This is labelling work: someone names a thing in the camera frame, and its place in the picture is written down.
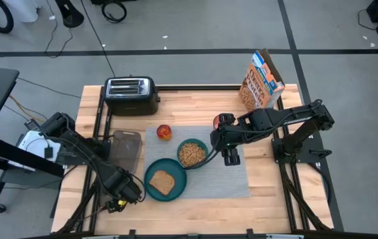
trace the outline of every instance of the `gray floor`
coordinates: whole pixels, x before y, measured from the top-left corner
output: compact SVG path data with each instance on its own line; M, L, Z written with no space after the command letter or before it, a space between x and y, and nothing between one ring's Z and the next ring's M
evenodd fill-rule
M58 12L54 1L53 11ZM79 1L72 1L82 10ZM357 12L370 0L285 0L296 46L300 49L378 48L378 36L357 25ZM198 48L288 49L284 25L275 0L139 0L125 2L128 18L119 25L106 22L99 7L86 6L106 50L162 50ZM54 22L48 8L35 23L16 22L9 35L0 34L0 52L42 52ZM365 24L372 25L366 15ZM59 50L69 37L61 24L50 50ZM74 39L65 50L101 50L89 22L72 29ZM292 57L273 54L286 83L298 79ZM158 84L238 83L249 54L185 54L110 56L117 76L148 75ZM322 133L330 173L346 231L378 233L378 54L301 55L312 99L321 98L336 124ZM0 57L0 67L17 69L20 77L45 86L80 94L83 85L102 84L111 77L102 56ZM24 106L46 116L59 111L75 117L78 100L58 96L18 81L12 95ZM6 104L17 110L13 102ZM24 119L8 109L0 113L0 138L14 143L25 132ZM57 191L4 190L0 202L0 237L45 235Z

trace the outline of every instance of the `wooden table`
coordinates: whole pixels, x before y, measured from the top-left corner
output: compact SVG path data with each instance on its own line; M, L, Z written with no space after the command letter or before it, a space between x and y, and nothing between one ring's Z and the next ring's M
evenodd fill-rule
M84 137L92 137L101 86L85 86L82 93L76 130ZM211 125L219 113L246 113L236 90L166 91L159 93L159 111L153 116L113 117L111 130L136 131L144 142L146 127L168 125ZM297 85L286 85L282 93L285 108L301 105ZM100 132L106 121L106 105ZM299 125L291 125L292 132ZM95 234L245 234L290 232L288 215L277 164L273 160L271 138L244 145L250 197L238 199L177 199L157 202L146 199L128 205L123 212L101 212L96 221ZM144 151L136 175L143 177ZM79 166L62 183L52 231L63 226L81 200L86 168ZM304 198L324 224L332 227L330 210L320 175L308 165L298 165ZM298 205L292 198L298 228L301 228Z

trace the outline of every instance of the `apple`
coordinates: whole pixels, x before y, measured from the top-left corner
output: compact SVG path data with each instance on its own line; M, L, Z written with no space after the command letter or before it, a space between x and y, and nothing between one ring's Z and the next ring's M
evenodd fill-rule
M160 125L156 130L157 137L160 140L169 141L173 135L169 125Z

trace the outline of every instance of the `placemat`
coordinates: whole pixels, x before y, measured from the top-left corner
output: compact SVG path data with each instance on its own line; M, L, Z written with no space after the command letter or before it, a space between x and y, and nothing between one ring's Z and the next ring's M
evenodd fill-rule
M177 148L185 139L201 140L212 150L209 134L212 126L172 126L170 141L156 136L156 127L146 128L144 171L156 160L170 158L177 160ZM248 176L244 163L243 147L237 147L240 165L225 166L219 153L213 160L199 169L187 170L187 186L181 199L217 199L249 197Z

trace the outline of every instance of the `cheerios box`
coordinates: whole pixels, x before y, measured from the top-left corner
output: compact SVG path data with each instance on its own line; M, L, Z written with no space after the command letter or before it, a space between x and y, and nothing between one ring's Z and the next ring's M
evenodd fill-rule
M251 111L271 108L277 102L284 83L267 49L257 50L249 63L239 94L243 104Z

